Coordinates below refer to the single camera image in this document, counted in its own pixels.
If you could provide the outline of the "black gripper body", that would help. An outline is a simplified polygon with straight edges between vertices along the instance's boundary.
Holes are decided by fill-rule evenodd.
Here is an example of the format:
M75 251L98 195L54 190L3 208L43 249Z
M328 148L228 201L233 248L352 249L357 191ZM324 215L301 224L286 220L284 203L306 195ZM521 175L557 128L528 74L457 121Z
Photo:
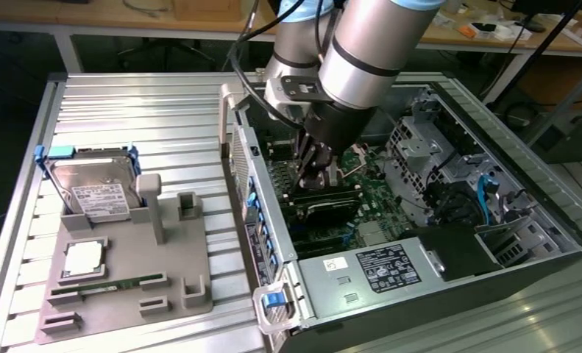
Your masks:
M305 130L341 155L356 143L376 112L377 107L357 110L337 102L316 102L306 116Z

